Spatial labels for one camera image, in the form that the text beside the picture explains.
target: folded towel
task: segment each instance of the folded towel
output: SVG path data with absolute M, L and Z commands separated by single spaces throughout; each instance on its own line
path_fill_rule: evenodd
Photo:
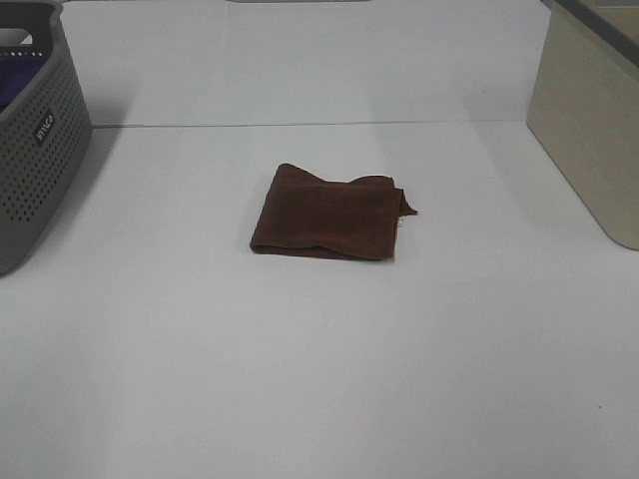
M 46 59 L 21 55 L 0 58 L 0 113 L 29 85 Z
M 254 252 L 339 259 L 393 256 L 399 217 L 416 215 L 392 178 L 325 182 L 280 165 L 251 240 Z

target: laundry basket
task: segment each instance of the laundry basket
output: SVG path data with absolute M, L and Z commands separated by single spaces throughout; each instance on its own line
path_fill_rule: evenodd
M 0 61 L 43 60 L 0 112 L 0 274 L 27 256 L 69 189 L 91 139 L 61 11 L 60 4 L 45 0 L 0 0 L 0 29 L 22 29 L 32 38 L 29 45 L 0 46 Z

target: purple cloth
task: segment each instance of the purple cloth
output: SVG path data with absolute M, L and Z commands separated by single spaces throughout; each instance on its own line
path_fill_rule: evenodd
M 44 57 L 31 55 L 0 58 L 0 112 L 20 95 L 45 61 Z

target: white table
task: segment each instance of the white table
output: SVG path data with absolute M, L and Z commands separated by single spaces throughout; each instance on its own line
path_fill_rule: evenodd
M 548 10 L 462 3 L 71 2 L 63 23 L 99 125 L 525 119 Z

